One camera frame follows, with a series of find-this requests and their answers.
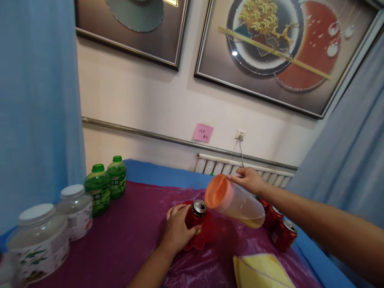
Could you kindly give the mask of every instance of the yellow napkin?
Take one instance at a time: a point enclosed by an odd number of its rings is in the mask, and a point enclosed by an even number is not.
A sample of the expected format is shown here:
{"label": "yellow napkin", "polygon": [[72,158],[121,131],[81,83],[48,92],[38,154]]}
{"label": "yellow napkin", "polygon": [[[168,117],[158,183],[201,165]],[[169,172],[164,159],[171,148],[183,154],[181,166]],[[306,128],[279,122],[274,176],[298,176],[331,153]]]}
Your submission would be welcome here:
{"label": "yellow napkin", "polygon": [[233,257],[237,288],[294,288],[283,266],[273,254]]}

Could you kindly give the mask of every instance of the orange lid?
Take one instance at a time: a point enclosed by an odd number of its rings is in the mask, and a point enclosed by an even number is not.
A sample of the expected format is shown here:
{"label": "orange lid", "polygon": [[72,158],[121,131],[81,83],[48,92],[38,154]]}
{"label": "orange lid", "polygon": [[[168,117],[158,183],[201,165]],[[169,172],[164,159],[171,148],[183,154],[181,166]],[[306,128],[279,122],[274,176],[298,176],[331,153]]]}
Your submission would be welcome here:
{"label": "orange lid", "polygon": [[205,204],[211,209],[225,209],[232,200],[232,196],[233,188],[229,180],[224,174],[218,174],[208,184],[205,191]]}

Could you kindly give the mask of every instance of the red can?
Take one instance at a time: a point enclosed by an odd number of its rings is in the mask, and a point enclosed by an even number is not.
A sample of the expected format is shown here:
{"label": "red can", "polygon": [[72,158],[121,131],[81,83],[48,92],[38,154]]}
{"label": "red can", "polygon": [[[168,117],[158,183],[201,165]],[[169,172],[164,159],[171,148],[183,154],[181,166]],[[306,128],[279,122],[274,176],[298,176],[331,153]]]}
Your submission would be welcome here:
{"label": "red can", "polygon": [[262,206],[264,207],[264,211],[265,211],[265,214],[267,214],[268,212],[268,209],[269,207],[271,206],[271,204],[269,204],[268,202],[266,202],[266,200],[264,200],[263,198],[259,197],[259,202],[262,204]]}
{"label": "red can", "polygon": [[281,252],[287,252],[294,240],[297,238],[297,229],[292,222],[283,219],[279,222],[271,239],[276,248]]}
{"label": "red can", "polygon": [[202,200],[196,200],[191,205],[191,208],[188,210],[187,216],[185,217],[185,225],[187,228],[191,229],[196,225],[201,225],[206,213],[207,206],[205,205],[205,202]]}
{"label": "red can", "polygon": [[273,232],[283,218],[284,215],[279,210],[274,208],[274,206],[269,206],[268,212],[265,214],[263,227],[269,232]]}

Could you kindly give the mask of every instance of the radiator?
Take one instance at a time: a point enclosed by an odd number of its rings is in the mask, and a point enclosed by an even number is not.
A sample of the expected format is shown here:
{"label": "radiator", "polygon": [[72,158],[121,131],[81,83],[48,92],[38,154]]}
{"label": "radiator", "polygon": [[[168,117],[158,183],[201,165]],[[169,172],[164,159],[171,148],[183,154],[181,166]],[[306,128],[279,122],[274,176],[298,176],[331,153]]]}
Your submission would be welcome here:
{"label": "radiator", "polygon": [[[197,154],[195,172],[203,174],[236,174],[236,170],[242,167],[242,163],[235,160],[210,156],[206,154]],[[283,171],[281,169],[267,168],[257,164],[244,163],[245,167],[252,167],[257,170],[264,181],[277,187],[286,188],[289,181],[294,176],[294,170]]]}

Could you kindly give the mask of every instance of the yellow liquid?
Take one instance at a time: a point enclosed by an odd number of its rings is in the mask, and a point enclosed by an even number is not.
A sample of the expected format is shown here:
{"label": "yellow liquid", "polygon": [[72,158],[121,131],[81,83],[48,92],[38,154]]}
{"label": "yellow liquid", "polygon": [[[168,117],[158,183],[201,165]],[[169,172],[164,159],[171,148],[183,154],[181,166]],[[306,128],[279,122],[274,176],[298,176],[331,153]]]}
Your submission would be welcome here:
{"label": "yellow liquid", "polygon": [[234,217],[230,217],[230,218],[232,218],[236,221],[242,222],[250,228],[257,229],[257,228],[260,228],[262,226],[262,224],[264,223],[265,217],[260,217],[260,218],[256,218],[256,219],[241,219],[241,218],[234,218]]}

